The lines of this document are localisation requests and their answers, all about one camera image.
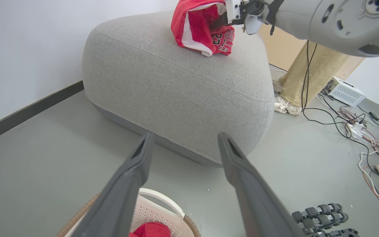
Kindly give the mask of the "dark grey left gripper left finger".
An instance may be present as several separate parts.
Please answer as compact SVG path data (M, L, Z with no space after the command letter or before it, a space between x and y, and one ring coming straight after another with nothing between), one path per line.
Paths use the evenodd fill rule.
M139 189L149 177L155 135L141 140L84 215L73 237L127 237Z

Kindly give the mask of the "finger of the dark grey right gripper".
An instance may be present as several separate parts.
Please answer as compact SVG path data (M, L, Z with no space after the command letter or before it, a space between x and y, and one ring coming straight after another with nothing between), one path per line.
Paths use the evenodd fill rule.
M220 15L210 26L210 31L218 31L220 28L228 26L227 13Z

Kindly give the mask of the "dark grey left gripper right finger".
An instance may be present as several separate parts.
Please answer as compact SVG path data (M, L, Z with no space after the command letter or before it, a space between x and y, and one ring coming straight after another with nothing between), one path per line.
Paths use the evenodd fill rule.
M218 134L226 179L235 188L248 237L303 237L281 201L249 162L233 138Z

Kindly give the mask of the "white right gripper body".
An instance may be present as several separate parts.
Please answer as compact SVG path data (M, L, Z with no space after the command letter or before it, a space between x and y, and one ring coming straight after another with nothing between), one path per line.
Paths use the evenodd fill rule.
M247 24L250 20L262 17L264 9L269 6L263 0L226 0L226 25Z

